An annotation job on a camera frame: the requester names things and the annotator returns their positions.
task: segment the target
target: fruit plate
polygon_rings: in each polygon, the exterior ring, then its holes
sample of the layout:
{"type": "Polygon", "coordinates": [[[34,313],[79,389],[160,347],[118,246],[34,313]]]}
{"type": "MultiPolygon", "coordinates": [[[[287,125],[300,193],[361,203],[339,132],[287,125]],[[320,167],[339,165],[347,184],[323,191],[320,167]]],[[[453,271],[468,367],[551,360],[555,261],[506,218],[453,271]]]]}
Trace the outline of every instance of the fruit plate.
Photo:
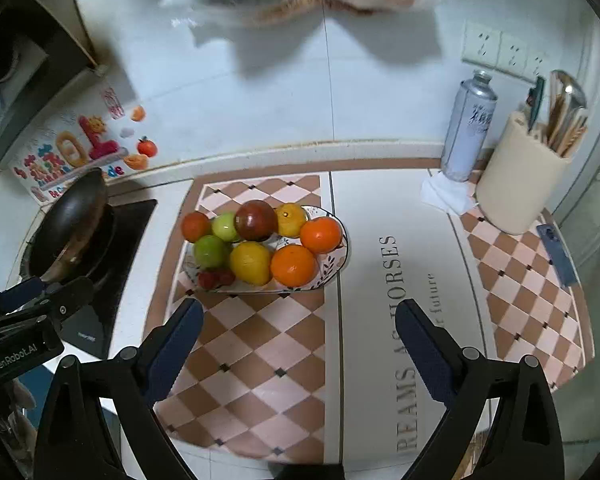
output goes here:
{"type": "MultiPolygon", "coordinates": [[[[231,285],[216,286],[216,288],[213,289],[213,292],[223,292],[225,294],[301,292],[303,290],[315,290],[316,288],[321,288],[330,282],[347,261],[347,256],[349,255],[347,232],[345,231],[342,222],[325,209],[309,205],[303,205],[302,209],[306,211],[306,215],[309,220],[320,218],[321,216],[329,216],[338,222],[340,229],[342,230],[342,241],[340,244],[330,253],[319,254],[317,256],[320,270],[314,279],[312,279],[309,283],[297,288],[289,288],[288,286],[281,285],[274,279],[271,279],[267,285],[263,286],[254,286],[240,280],[235,280],[231,285]]],[[[300,244],[300,239],[288,238],[274,234],[262,244],[273,252],[291,244],[300,244]]],[[[198,285],[198,274],[202,272],[203,269],[200,269],[200,267],[196,264],[195,258],[193,257],[193,244],[187,243],[186,256],[184,257],[182,270],[187,273],[189,279],[194,283],[195,289],[201,288],[198,285]]]]}

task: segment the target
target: beige knife block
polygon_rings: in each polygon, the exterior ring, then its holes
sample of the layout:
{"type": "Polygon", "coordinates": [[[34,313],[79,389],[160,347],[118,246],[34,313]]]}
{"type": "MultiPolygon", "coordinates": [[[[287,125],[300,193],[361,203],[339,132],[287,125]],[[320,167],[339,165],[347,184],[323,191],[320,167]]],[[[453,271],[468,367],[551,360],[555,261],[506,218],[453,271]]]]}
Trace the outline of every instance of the beige knife block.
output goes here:
{"type": "MultiPolygon", "coordinates": [[[[538,218],[570,164],[527,131],[521,112],[509,116],[500,143],[475,189],[486,218],[501,231],[519,235],[538,218]]],[[[545,128],[536,124],[533,134],[545,128]]]]}

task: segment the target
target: white tissue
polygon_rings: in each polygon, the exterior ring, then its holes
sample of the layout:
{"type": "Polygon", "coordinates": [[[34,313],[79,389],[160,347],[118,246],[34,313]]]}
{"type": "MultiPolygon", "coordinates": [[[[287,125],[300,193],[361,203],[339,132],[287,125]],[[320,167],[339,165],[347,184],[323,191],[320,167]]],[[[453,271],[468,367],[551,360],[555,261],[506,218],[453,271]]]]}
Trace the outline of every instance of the white tissue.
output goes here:
{"type": "Polygon", "coordinates": [[[420,199],[445,213],[463,215],[476,205],[465,182],[449,180],[441,171],[422,183],[420,199]]]}

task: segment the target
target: metal canister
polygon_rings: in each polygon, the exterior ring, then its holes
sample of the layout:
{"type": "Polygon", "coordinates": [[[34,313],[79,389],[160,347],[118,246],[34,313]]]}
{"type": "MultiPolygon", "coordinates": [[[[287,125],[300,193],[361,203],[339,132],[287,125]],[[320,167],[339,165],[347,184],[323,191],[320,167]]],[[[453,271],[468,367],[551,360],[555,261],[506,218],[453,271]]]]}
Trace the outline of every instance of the metal canister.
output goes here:
{"type": "Polygon", "coordinates": [[[489,81],[490,74],[476,70],[460,83],[442,152],[442,171],[451,180],[467,180],[480,155],[498,101],[489,81]]]}

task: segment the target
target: electrical outlet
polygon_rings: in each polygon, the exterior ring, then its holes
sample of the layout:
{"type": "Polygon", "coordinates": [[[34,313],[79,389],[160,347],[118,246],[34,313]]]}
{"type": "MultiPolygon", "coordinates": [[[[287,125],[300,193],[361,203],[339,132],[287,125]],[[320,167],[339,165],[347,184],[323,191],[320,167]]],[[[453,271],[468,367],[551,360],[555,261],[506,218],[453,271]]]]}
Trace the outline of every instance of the electrical outlet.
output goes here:
{"type": "Polygon", "coordinates": [[[549,58],[541,50],[529,48],[529,54],[526,57],[526,68],[524,78],[536,82],[539,75],[547,79],[549,72],[549,58]]]}
{"type": "Polygon", "coordinates": [[[528,46],[524,41],[503,32],[496,68],[511,75],[522,77],[525,73],[528,52],[528,46]]]}
{"type": "Polygon", "coordinates": [[[499,30],[466,22],[462,60],[493,68],[498,60],[500,35],[499,30]]]}

